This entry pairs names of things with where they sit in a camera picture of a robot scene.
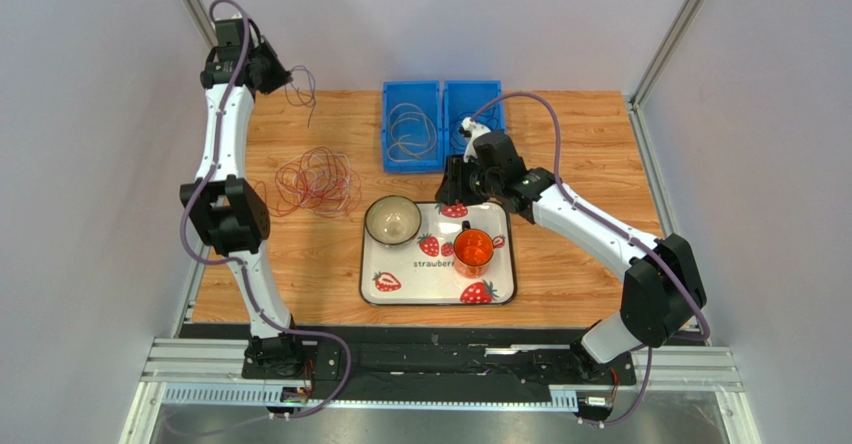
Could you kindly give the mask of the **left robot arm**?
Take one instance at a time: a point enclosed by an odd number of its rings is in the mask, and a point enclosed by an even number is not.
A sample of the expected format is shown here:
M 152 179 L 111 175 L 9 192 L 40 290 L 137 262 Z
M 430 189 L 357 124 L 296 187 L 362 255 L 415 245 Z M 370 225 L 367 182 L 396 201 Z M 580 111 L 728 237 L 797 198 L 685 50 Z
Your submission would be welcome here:
M 295 379 L 307 366 L 292 314 L 269 262 L 271 214 L 246 178 L 248 124 L 257 94 L 290 83 L 291 74 L 250 18 L 218 20 L 216 44 L 200 73 L 207 106 L 204 152 L 195 179 L 181 186 L 181 227 L 194 228 L 234 275 L 250 320 L 245 379 Z

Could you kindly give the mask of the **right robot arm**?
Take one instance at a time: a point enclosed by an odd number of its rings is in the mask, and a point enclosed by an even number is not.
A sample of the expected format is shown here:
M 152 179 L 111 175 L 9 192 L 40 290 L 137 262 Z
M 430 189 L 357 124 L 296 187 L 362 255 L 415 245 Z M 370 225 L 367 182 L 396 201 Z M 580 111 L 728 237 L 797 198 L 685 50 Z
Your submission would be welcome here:
M 466 149 L 446 160 L 440 203 L 493 201 L 568 239 L 622 282 L 619 310 L 571 344 L 576 367 L 592 373 L 634 349 L 658 348 L 690 320 L 700 327 L 699 339 L 707 339 L 706 293 L 685 238 L 658 238 L 603 212 L 554 173 L 527 167 L 502 131 L 467 123 L 460 133 Z

